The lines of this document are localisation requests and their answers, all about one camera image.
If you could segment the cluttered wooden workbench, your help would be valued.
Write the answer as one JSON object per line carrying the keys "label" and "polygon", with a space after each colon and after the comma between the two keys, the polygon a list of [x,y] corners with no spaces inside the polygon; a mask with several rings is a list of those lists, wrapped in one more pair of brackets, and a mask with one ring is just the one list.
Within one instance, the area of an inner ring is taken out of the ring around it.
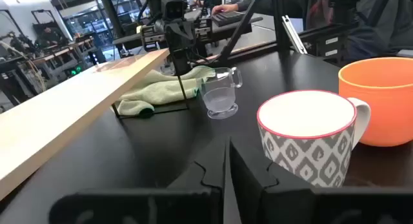
{"label": "cluttered wooden workbench", "polygon": [[68,46],[48,47],[49,52],[33,59],[35,66],[45,73],[47,80],[57,82],[76,76],[96,63],[94,52],[97,47],[94,38],[89,37],[80,42],[70,43]]}

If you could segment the light wooden shelf board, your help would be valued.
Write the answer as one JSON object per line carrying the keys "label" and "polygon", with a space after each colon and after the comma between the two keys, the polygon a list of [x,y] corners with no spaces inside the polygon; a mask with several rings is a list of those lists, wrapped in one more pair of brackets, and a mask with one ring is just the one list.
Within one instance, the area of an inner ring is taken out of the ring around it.
{"label": "light wooden shelf board", "polygon": [[0,114],[0,201],[169,53],[161,49],[95,65]]}

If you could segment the clear glass cup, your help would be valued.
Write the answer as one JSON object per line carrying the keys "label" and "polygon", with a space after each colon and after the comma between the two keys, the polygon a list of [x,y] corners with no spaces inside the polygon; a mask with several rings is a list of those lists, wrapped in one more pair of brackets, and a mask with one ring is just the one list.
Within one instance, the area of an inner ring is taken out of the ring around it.
{"label": "clear glass cup", "polygon": [[237,110],[236,92],[243,85],[241,72],[236,68],[197,66],[197,91],[211,119],[226,119]]}

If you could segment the orange plastic mug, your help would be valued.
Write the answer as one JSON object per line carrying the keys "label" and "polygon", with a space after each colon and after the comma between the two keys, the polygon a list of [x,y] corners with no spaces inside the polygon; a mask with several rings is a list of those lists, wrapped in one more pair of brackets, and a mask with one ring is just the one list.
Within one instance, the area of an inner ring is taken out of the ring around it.
{"label": "orange plastic mug", "polygon": [[413,141],[413,59],[377,57],[348,64],[338,72],[339,94],[370,106],[360,142],[393,147]]}

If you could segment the grey patterned white mug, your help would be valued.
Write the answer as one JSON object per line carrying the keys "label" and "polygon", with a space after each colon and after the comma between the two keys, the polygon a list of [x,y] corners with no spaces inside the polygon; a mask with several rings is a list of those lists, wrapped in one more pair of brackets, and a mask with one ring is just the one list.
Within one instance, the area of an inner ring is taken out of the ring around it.
{"label": "grey patterned white mug", "polygon": [[276,95],[256,114],[265,156],[317,187],[343,185],[370,118],[365,101],[325,90]]}

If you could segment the person's hand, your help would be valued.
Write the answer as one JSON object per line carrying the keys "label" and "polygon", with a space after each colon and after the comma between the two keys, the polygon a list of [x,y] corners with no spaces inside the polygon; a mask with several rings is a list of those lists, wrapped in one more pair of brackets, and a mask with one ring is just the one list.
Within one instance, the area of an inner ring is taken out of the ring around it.
{"label": "person's hand", "polygon": [[237,4],[223,4],[213,7],[211,14],[216,15],[221,12],[237,12],[239,10]]}

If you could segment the black box white labels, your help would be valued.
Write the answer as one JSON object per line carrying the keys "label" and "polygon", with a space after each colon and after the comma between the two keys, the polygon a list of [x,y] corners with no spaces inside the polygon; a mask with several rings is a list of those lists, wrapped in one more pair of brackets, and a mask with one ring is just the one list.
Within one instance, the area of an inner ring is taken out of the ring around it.
{"label": "black box white labels", "polygon": [[332,24],[321,28],[305,30],[299,33],[308,54],[336,66],[344,64],[347,54],[347,38],[352,29],[358,26],[350,24]]}

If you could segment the black table frame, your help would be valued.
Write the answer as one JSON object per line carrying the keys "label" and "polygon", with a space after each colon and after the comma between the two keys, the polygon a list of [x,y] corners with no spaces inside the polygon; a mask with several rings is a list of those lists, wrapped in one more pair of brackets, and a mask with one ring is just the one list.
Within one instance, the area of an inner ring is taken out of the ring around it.
{"label": "black table frame", "polygon": [[265,54],[269,54],[272,52],[283,52],[283,51],[278,50],[277,41],[260,43],[254,46],[248,46],[245,48],[239,48],[239,49],[233,50],[228,60],[225,61],[224,63],[214,62],[216,60],[216,57],[218,57],[218,55],[212,56],[208,58],[207,60],[199,59],[196,61],[196,63],[197,64],[204,63],[210,66],[218,66],[218,65],[224,65],[225,63],[237,63],[241,61],[246,61],[247,59],[252,59],[254,57],[263,56]]}

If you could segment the black keyboard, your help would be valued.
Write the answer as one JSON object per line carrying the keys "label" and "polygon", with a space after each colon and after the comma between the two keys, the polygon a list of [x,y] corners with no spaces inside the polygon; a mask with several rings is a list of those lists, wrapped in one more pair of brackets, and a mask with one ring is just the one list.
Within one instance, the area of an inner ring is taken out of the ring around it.
{"label": "black keyboard", "polygon": [[241,12],[220,12],[212,15],[211,20],[219,27],[239,22],[243,19],[244,13]]}

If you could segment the person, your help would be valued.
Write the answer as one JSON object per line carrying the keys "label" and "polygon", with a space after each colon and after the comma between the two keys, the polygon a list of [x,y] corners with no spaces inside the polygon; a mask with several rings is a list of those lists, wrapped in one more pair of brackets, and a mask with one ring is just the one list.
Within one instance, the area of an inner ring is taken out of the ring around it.
{"label": "person", "polygon": [[[311,30],[333,23],[337,11],[330,0],[282,0],[285,14],[303,20]],[[413,0],[388,0],[376,8],[377,0],[357,0],[350,15],[358,26],[348,32],[342,65],[373,57],[413,50]]]}

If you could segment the black vertical frame post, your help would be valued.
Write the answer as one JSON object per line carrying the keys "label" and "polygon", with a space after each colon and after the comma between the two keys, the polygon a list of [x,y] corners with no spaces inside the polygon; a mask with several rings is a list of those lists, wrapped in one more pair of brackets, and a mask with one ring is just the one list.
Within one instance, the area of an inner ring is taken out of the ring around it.
{"label": "black vertical frame post", "polygon": [[284,0],[272,0],[272,4],[278,50],[287,51],[290,47],[290,40],[283,25],[282,16],[285,15]]}

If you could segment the silver aluminium bracket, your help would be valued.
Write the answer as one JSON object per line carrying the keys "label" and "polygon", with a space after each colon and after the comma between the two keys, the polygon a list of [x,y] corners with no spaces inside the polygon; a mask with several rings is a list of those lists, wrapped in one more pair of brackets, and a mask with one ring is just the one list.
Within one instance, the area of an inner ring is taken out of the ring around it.
{"label": "silver aluminium bracket", "polygon": [[294,26],[292,25],[292,22],[287,15],[283,15],[282,17],[282,22],[284,29],[286,30],[286,33],[290,39],[290,42],[292,43],[293,47],[297,52],[300,54],[307,54],[307,50],[301,41],[298,33],[296,32]]}

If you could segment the grey desk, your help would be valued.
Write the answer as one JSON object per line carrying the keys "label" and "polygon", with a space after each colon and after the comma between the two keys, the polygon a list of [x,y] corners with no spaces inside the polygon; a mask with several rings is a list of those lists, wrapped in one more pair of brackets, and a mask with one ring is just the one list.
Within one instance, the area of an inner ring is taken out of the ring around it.
{"label": "grey desk", "polygon": [[[263,18],[257,15],[253,15],[248,22],[247,26],[242,30],[241,35],[250,33],[252,31],[252,23],[262,21]],[[225,26],[217,26],[214,22],[211,22],[210,27],[195,28],[195,36],[199,38],[200,42],[212,43],[223,39],[231,38],[236,28],[241,22],[232,23]],[[141,34],[133,34],[131,36],[120,37],[113,41],[115,46],[123,45],[125,48],[135,48],[142,46]]]}

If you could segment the light green cloth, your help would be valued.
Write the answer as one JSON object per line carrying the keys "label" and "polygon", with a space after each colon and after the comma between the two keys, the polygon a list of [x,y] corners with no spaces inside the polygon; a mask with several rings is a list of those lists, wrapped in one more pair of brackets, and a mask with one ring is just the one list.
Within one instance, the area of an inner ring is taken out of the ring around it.
{"label": "light green cloth", "polygon": [[151,70],[116,101],[117,111],[122,116],[135,116],[144,110],[154,111],[156,105],[196,97],[197,78],[200,74],[196,67],[179,77]]}

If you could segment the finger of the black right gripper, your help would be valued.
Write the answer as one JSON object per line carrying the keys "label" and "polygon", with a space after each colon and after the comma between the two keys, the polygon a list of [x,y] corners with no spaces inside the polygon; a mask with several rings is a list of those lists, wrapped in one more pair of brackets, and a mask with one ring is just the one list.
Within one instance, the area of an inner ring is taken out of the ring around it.
{"label": "finger of the black right gripper", "polygon": [[193,22],[182,22],[181,31],[183,46],[185,48],[193,47],[195,45]]}
{"label": "finger of the black right gripper", "polygon": [[180,45],[180,31],[177,23],[169,23],[165,25],[165,38],[167,45],[171,50],[178,50]]}

